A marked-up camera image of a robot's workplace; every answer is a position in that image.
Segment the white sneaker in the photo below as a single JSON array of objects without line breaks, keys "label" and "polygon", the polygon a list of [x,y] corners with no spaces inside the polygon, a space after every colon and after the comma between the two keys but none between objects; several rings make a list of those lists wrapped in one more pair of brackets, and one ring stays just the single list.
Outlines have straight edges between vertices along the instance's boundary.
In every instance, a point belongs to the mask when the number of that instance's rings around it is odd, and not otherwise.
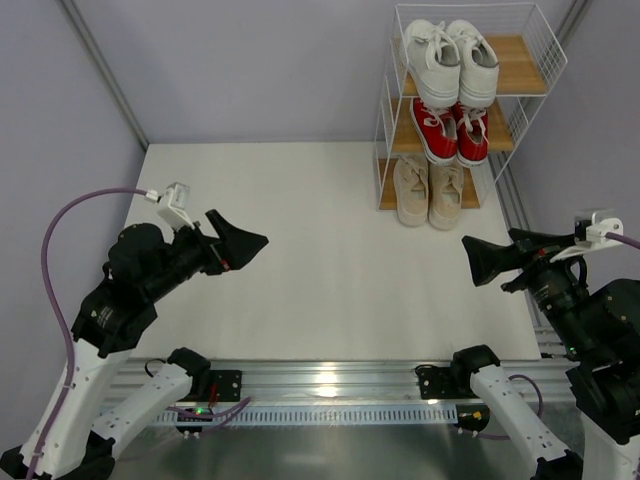
[{"label": "white sneaker", "polygon": [[460,55],[459,102],[471,108],[487,108],[495,100],[499,60],[482,33],[462,19],[451,22],[447,35]]},{"label": "white sneaker", "polygon": [[460,54],[444,26],[418,19],[403,35],[409,73],[428,107],[451,107],[459,94]]}]

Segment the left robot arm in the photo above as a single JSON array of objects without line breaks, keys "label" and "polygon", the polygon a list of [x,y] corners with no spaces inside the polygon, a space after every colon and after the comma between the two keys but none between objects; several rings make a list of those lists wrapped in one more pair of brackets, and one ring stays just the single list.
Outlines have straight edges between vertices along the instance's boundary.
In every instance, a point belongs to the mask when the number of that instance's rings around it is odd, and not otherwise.
[{"label": "left robot arm", "polygon": [[268,238],[237,228],[217,210],[216,234],[184,226],[166,242],[151,223],[124,229],[108,252],[104,278],[82,301],[71,328],[73,364],[24,444],[5,451],[1,468],[14,479],[105,479],[135,436],[171,404],[208,393],[211,363],[186,348],[109,413],[100,407],[121,366],[157,319],[156,303],[198,273],[217,276],[247,265]]}]

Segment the beige sneaker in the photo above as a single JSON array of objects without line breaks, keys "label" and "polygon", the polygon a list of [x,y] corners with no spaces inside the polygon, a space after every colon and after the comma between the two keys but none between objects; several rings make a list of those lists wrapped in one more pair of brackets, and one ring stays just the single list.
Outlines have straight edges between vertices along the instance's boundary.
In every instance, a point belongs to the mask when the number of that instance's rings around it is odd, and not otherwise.
[{"label": "beige sneaker", "polygon": [[400,223],[408,227],[424,224],[429,208],[426,159],[421,156],[399,157],[393,171],[393,183]]},{"label": "beige sneaker", "polygon": [[447,166],[429,165],[430,204],[428,221],[436,229],[449,231],[456,227],[464,188],[462,166],[454,162]]}]

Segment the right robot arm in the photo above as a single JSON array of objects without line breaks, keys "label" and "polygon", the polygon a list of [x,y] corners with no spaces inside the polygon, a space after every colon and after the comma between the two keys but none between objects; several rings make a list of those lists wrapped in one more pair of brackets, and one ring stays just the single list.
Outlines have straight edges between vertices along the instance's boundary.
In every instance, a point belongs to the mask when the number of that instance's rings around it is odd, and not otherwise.
[{"label": "right robot arm", "polygon": [[527,291],[546,316],[568,359],[566,376],[581,413],[585,449],[576,454],[517,394],[500,360],[486,345],[456,352],[453,378],[478,396],[518,449],[534,479],[636,479],[639,476],[639,283],[616,279],[587,289],[586,253],[634,240],[593,224],[582,236],[513,228],[500,246],[464,236],[474,285],[516,270],[503,291]]}]

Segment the red canvas sneaker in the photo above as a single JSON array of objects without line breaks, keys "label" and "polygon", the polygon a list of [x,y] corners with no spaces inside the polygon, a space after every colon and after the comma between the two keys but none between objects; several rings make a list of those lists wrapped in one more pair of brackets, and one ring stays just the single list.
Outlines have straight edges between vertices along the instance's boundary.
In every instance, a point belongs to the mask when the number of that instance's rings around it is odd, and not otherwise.
[{"label": "red canvas sneaker", "polygon": [[411,100],[410,116],[427,160],[447,166],[457,154],[456,122],[449,107],[426,106],[418,97]]},{"label": "red canvas sneaker", "polygon": [[452,107],[452,113],[456,122],[459,163],[466,168],[482,165],[489,150],[487,109],[458,102]]}]

